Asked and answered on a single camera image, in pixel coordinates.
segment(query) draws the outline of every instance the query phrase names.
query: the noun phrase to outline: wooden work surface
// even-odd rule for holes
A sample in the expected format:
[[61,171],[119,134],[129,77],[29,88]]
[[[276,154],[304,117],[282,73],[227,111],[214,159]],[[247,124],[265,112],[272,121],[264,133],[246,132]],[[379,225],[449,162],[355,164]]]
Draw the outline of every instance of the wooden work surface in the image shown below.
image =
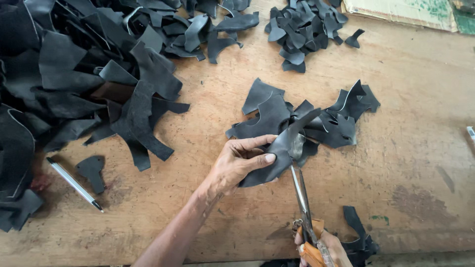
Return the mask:
[[[132,263],[185,205],[226,142],[224,132],[246,117],[241,107],[257,77],[285,89],[299,105],[330,106],[340,88],[361,79],[381,102],[356,124],[358,145],[321,145],[303,168],[310,206],[330,232],[355,233],[343,205],[355,206],[381,253],[475,249],[475,158],[465,127],[475,125],[475,38],[350,16],[339,31],[358,28],[361,49],[330,42],[305,58],[307,72],[283,72],[279,46],[264,26],[273,1],[253,1],[260,24],[239,33],[218,65],[176,61],[184,114],[167,113],[155,136],[175,150],[138,172],[127,145],[112,137],[88,147],[87,137],[57,153],[66,167],[104,155],[105,213],[83,200],[43,162],[46,203],[20,232],[0,233],[1,265],[98,266]],[[289,171],[278,182],[238,189],[223,198],[199,232],[188,262],[296,257],[291,224],[299,210]]]

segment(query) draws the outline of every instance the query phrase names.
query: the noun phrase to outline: black leather piece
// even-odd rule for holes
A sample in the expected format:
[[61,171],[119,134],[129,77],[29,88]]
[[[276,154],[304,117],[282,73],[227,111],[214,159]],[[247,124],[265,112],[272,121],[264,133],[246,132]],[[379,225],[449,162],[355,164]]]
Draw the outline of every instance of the black leather piece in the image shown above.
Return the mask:
[[243,47],[243,44],[236,42],[232,38],[218,38],[218,33],[213,30],[208,35],[208,60],[210,63],[217,64],[216,57],[218,54],[228,46],[238,45],[239,48]]
[[305,165],[305,162],[307,161],[307,158],[309,156],[315,156],[318,153],[318,145],[319,143],[315,143],[309,139],[305,140],[302,149],[302,155],[300,156],[300,158],[295,160],[299,167],[303,167]]
[[279,177],[284,170],[292,164],[290,154],[302,154],[303,147],[295,147],[295,140],[303,127],[320,115],[320,109],[315,109],[302,117],[299,121],[291,124],[283,131],[267,148],[264,153],[276,155],[275,162],[262,169],[250,172],[240,183],[239,187],[251,187],[265,182],[272,181]]
[[196,10],[208,14],[213,19],[216,18],[216,6],[218,2],[216,0],[197,0]]
[[259,12],[246,14],[221,21],[214,29],[216,31],[240,31],[255,27],[259,24]]
[[266,101],[271,95],[284,96],[285,90],[270,86],[256,78],[242,106],[242,112],[247,115],[257,109],[257,105]]
[[0,104],[0,201],[14,201],[31,182],[29,168],[35,151],[31,132],[12,114],[18,110]]
[[0,57],[5,64],[5,87],[14,96],[34,100],[31,87],[41,86],[41,74],[38,68],[39,53],[26,50],[15,57]]
[[100,174],[103,167],[104,157],[97,155],[88,157],[76,165],[77,172],[91,182],[92,189],[96,194],[104,192],[104,183]]
[[155,92],[152,84],[139,81],[130,98],[127,124],[132,134],[145,148],[165,161],[171,156],[173,149],[155,138],[149,122],[149,117],[152,115],[152,95]]
[[162,37],[150,25],[147,26],[138,41],[142,41],[146,47],[154,49],[157,53],[160,53],[163,45]]
[[152,115],[149,117],[150,128],[153,130],[160,117],[167,111],[171,111],[176,114],[182,114],[187,112],[190,108],[190,104],[176,103],[165,99],[152,97]]
[[381,103],[376,99],[369,85],[361,85],[366,95],[358,97],[363,104],[370,105],[372,113],[375,113]]
[[99,76],[105,81],[115,82],[124,85],[135,86],[138,80],[123,69],[115,61],[110,60],[107,65],[99,72]]
[[266,101],[257,105],[259,121],[256,124],[238,124],[226,131],[228,138],[239,139],[257,137],[264,134],[279,134],[279,126],[290,118],[290,112],[282,95],[271,95]]
[[328,113],[333,117],[336,117],[336,114],[338,113],[343,115],[345,118],[349,116],[353,117],[355,122],[358,121],[361,114],[371,106],[370,104],[362,103],[359,100],[360,96],[366,96],[366,93],[361,86],[361,80],[358,80],[347,94],[344,106],[340,110],[332,110],[328,108]]
[[132,154],[133,164],[144,171],[150,168],[150,158],[147,149],[132,134],[127,123],[127,113],[129,111],[130,100],[122,106],[120,118],[111,124],[111,130],[116,132],[125,141]]
[[180,96],[178,92],[183,83],[175,78],[161,61],[148,55],[144,43],[137,43],[130,53],[139,65],[141,81],[152,84],[154,92],[167,100],[175,101]]
[[251,0],[233,0],[234,10],[243,11],[249,7]]
[[295,64],[292,64],[290,61],[288,61],[287,59],[284,60],[284,62],[282,63],[282,69],[284,71],[287,71],[287,70],[294,70],[298,73],[305,73],[305,62],[302,62],[301,64],[299,65],[295,65]]
[[0,21],[0,56],[14,57],[27,49],[39,48],[37,30],[23,0],[14,10],[1,13]]
[[208,22],[209,17],[206,14],[194,17],[193,23],[185,31],[185,50],[192,52],[200,45],[198,33]]
[[100,122],[101,119],[99,116],[96,116],[94,119],[65,121],[60,126],[53,129],[53,137],[43,147],[43,151],[52,152],[60,150],[67,142],[77,140],[89,130],[99,125]]
[[106,121],[105,123],[101,124],[98,126],[91,134],[91,137],[87,139],[84,143],[83,146],[88,146],[92,143],[96,143],[100,140],[109,138],[111,136],[116,135],[116,132],[114,132],[111,129],[111,126],[109,124],[109,121]]
[[353,228],[360,237],[353,242],[341,242],[345,250],[364,250],[366,231],[361,224],[360,217],[356,214],[356,209],[353,206],[343,206],[343,213],[348,225]]
[[360,43],[358,42],[358,37],[364,33],[364,30],[362,29],[358,29],[355,31],[355,33],[353,33],[353,35],[351,35],[350,37],[348,37],[346,40],[345,40],[345,43],[347,43],[348,45],[354,47],[354,48],[360,48]]
[[[0,211],[12,211],[13,213],[7,212],[3,213],[3,216],[0,220],[5,220],[8,215],[8,222],[11,227],[17,231],[20,231],[25,225],[26,221],[30,215],[39,209],[43,204],[43,200],[31,189],[26,189],[22,196],[17,199],[15,202],[0,202]],[[7,226],[8,222],[0,223],[1,225]]]
[[332,148],[356,144],[355,121],[352,117],[345,119],[341,114],[337,114],[337,122],[335,122],[326,111],[323,111],[320,118],[328,132],[305,129],[307,137]]

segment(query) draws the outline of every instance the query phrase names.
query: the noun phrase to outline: ballpoint pen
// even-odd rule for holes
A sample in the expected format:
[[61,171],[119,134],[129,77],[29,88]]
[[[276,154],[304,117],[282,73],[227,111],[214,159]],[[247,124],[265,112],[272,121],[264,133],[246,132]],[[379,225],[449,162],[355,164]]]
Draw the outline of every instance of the ballpoint pen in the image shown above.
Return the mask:
[[47,157],[46,160],[48,160],[49,164],[55,169],[63,178],[72,186],[76,191],[83,196],[89,203],[91,203],[94,207],[96,207],[98,210],[100,210],[102,213],[104,213],[104,210],[101,208],[99,204],[95,201],[95,199],[89,195],[89,193],[81,186],[79,183],[74,180],[74,178],[69,175],[69,173],[66,172],[65,169],[63,169],[58,163],[54,162],[51,158]]

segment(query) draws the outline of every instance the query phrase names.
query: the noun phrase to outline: cut leather piece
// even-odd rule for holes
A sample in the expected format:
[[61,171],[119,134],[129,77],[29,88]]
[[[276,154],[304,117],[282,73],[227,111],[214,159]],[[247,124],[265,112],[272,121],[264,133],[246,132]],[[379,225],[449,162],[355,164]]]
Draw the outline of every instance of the cut leather piece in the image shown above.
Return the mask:
[[138,80],[123,69],[112,59],[105,65],[105,67],[99,72],[99,76],[105,81],[115,82],[119,84],[135,86]]
[[147,149],[135,138],[127,123],[130,100],[122,106],[120,118],[111,124],[111,130],[125,141],[132,154],[133,164],[140,172],[150,168],[150,158]]
[[181,22],[175,22],[170,25],[164,26],[163,30],[167,35],[180,35],[185,34],[188,27],[183,25]]
[[103,13],[116,25],[122,25],[122,20],[124,19],[124,14],[122,12],[115,12],[112,8],[97,8],[97,10]]
[[355,31],[355,33],[353,33],[353,35],[351,35],[345,40],[345,43],[347,43],[348,45],[354,48],[360,48],[360,43],[358,42],[357,38],[363,33],[364,33],[364,30],[358,29],[357,31]]
[[216,6],[218,2],[216,0],[197,0],[196,10],[208,14],[213,19],[216,18]]
[[333,40],[335,40],[339,46],[342,45],[343,43],[343,39],[340,36],[335,35],[335,34],[333,35]]
[[341,1],[342,1],[342,0],[328,0],[328,2],[330,3],[330,5],[332,5],[332,6],[336,7],[336,8],[340,6]]
[[44,152],[58,151],[67,142],[77,140],[101,122],[96,116],[94,119],[73,120],[62,123],[54,131],[53,138],[43,147]]
[[242,14],[239,13],[239,11],[234,10],[233,0],[223,0],[223,3],[219,6],[226,9],[231,14],[231,16],[233,18],[242,16]]
[[33,113],[10,112],[10,116],[12,116],[15,120],[17,120],[18,123],[23,125],[25,128],[27,128],[34,138],[38,138],[41,134],[51,129],[51,125],[49,125],[47,122],[40,119]]
[[182,114],[187,112],[189,108],[190,104],[176,103],[165,99],[152,97],[152,115],[149,117],[150,128],[153,131],[160,117],[162,117],[167,111],[170,110],[173,113]]
[[97,155],[88,157],[76,165],[77,172],[89,180],[96,194],[104,192],[104,183],[100,174],[103,167],[104,157]]
[[193,23],[185,31],[185,50],[187,52],[192,52],[200,45],[201,42],[198,33],[206,25],[208,19],[206,14],[196,16]]
[[358,217],[355,207],[343,206],[343,214],[345,215],[345,220],[348,225],[353,228],[360,237],[353,242],[341,242],[343,248],[345,250],[364,250],[366,231],[361,224],[360,217]]
[[302,62],[301,64],[299,65],[295,65],[295,64],[292,64],[290,61],[288,61],[287,59],[284,60],[284,62],[282,63],[282,69],[284,71],[288,71],[288,70],[294,70],[298,73],[305,73],[305,62]]
[[106,139],[106,138],[109,138],[109,137],[112,137],[114,135],[116,135],[117,133],[114,132],[111,127],[110,127],[110,124],[109,122],[107,121],[106,123],[104,124],[101,124],[100,126],[98,126],[91,134],[91,137],[89,137],[89,139],[87,139],[84,143],[83,143],[83,146],[88,146],[92,143],[96,143],[100,140],[103,140],[103,139]]
[[269,33],[269,38],[267,38],[268,42],[277,41],[286,35],[285,30],[278,27],[277,20],[275,18],[270,19],[270,25],[272,29]]
[[41,86],[41,74],[38,68],[39,53],[27,50],[16,57],[0,57],[5,67],[5,87],[14,96],[33,100],[31,87]]
[[249,90],[249,93],[242,106],[242,112],[244,115],[247,115],[255,110],[257,106],[266,101],[271,95],[281,95],[282,97],[285,94],[285,90],[270,86],[261,81],[261,79],[256,78],[252,83],[252,86]]
[[266,101],[257,105],[259,121],[256,124],[238,124],[226,131],[228,138],[252,138],[265,134],[279,134],[279,126],[290,118],[290,112],[282,95],[271,95]]
[[243,47],[243,44],[236,42],[232,38],[218,38],[218,33],[213,30],[208,37],[208,60],[210,63],[217,64],[216,57],[218,54],[230,45],[239,45],[239,48]]
[[330,10],[333,12],[333,14],[335,15],[336,17],[336,20],[339,22],[339,23],[345,23],[348,21],[348,17],[341,14],[340,12],[338,12],[338,10],[336,10],[335,7],[333,6],[330,6]]
[[55,31],[50,15],[55,2],[55,0],[28,0],[25,5],[33,20],[43,29]]
[[120,104],[125,104],[125,102],[127,102],[127,100],[132,96],[133,90],[133,86],[105,82],[90,96],[94,99],[108,99]]
[[185,48],[173,46],[173,47],[165,48],[165,52],[175,54],[179,57],[196,57],[198,61],[202,61],[206,59],[205,55],[203,54],[203,51],[199,48],[197,48],[196,50],[192,52],[187,52],[185,51]]
[[150,24],[147,26],[138,41],[142,41],[146,47],[154,49],[157,53],[160,53],[163,45],[162,37],[153,29],[152,26],[150,26]]
[[162,144],[150,128],[149,117],[152,115],[152,95],[154,86],[144,81],[139,81],[132,97],[130,108],[127,112],[127,124],[137,140],[159,159],[165,161],[173,153],[173,149]]
[[233,0],[234,10],[243,11],[249,7],[251,0]]
[[30,48],[39,49],[38,33],[23,0],[14,10],[0,13],[0,21],[0,56],[14,57]]
[[264,153],[273,153],[276,156],[275,162],[265,168],[257,169],[250,172],[240,183],[239,187],[251,187],[265,182],[272,181],[275,177],[282,174],[292,164],[292,158],[289,151],[302,150],[296,148],[294,141],[299,135],[299,131],[320,115],[320,109],[315,109],[302,117],[297,122],[291,124],[283,131],[267,148]]
[[12,114],[23,115],[7,105],[0,104],[0,201],[15,200],[31,182],[28,174],[35,140],[31,132]]
[[345,119],[337,114],[337,122],[326,112],[322,112],[321,120],[328,132],[305,129],[307,137],[311,137],[332,148],[356,144],[355,120],[352,117]]
[[11,230],[10,217],[14,214],[11,210],[0,210],[0,229],[8,233]]
[[309,139],[305,140],[302,149],[302,155],[300,156],[300,158],[295,160],[299,167],[303,167],[305,165],[305,162],[307,161],[307,158],[309,156],[315,156],[318,153],[318,145],[319,143],[315,143],[313,141],[310,141]]
[[175,11],[175,8],[165,4],[160,0],[137,0],[137,3],[141,7],[149,8],[152,10]]
[[81,93],[103,83],[99,76],[73,70],[86,53],[69,36],[48,31],[43,37],[38,64],[43,87]]
[[26,189],[15,202],[0,202],[0,210],[13,211],[8,218],[11,227],[20,231],[32,213],[41,207],[43,200],[31,189]]
[[375,113],[381,103],[376,99],[369,85],[361,85],[366,95],[358,96],[361,103],[370,105],[372,113]]
[[149,56],[143,42],[138,42],[130,53],[137,60],[141,81],[152,84],[154,91],[167,100],[175,101],[180,96],[178,92],[183,83],[175,78],[161,61]]
[[323,24],[325,26],[325,33],[328,38],[334,38],[334,31],[338,28],[338,23],[335,21],[334,18],[331,17],[330,13],[325,14],[325,19],[323,20]]
[[175,66],[175,63],[173,63],[173,61],[169,60],[169,59],[166,58],[164,55],[157,53],[157,51],[155,51],[154,49],[145,48],[145,50],[146,50],[147,52],[149,52],[149,54],[151,55],[151,57],[153,57],[153,60],[154,60],[154,61],[155,61],[155,60],[160,61],[160,63],[161,63],[162,65],[164,65],[165,68],[166,68],[169,72],[173,73],[173,72],[175,71],[175,69],[177,68],[177,67]]
[[305,58],[305,54],[303,54],[300,51],[291,54],[291,53],[288,53],[287,51],[285,51],[284,48],[280,49],[279,55],[281,57],[285,58],[286,60],[288,60],[290,63],[292,63],[294,65],[302,64],[303,61],[304,61],[304,58]]
[[305,37],[301,35],[300,33],[296,33],[289,24],[285,25],[283,28],[286,33],[289,35],[289,38],[292,41],[292,44],[296,48],[301,48],[305,44]]
[[246,14],[221,21],[214,29],[216,31],[240,31],[255,27],[259,24],[259,12]]
[[184,47],[186,42],[186,37],[184,34],[178,35],[177,38],[173,41],[174,46]]
[[343,117],[352,117],[355,122],[358,121],[361,114],[370,108],[370,104],[364,104],[359,101],[360,96],[365,96],[366,93],[361,86],[361,80],[358,80],[350,89],[346,96],[344,106],[337,111],[329,109],[327,112],[333,117],[336,117],[336,113],[343,115]]
[[93,103],[68,92],[46,92],[32,89],[37,102],[44,103],[48,108],[49,117],[76,119],[94,111],[106,108],[106,105]]

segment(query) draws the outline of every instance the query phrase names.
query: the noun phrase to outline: hand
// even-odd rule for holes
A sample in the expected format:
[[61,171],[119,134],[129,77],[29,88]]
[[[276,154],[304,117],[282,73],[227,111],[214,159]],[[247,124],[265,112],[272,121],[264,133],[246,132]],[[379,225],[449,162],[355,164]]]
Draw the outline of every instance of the hand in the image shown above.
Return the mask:
[[249,172],[274,163],[276,155],[262,154],[263,151],[256,147],[272,143],[276,137],[267,134],[227,141],[202,184],[207,193],[214,197],[231,193]]
[[[338,264],[339,267],[352,267],[350,260],[348,259],[348,256],[346,255],[345,250],[343,249],[342,244],[340,243],[340,240],[338,237],[330,234],[326,230],[323,230],[320,240],[323,241],[323,243],[326,245],[328,252],[330,253],[330,256],[333,259],[333,262]],[[295,244],[300,247],[301,244],[303,244],[304,239],[300,234],[295,235]],[[300,267],[306,267],[308,266],[308,263],[300,258]]]

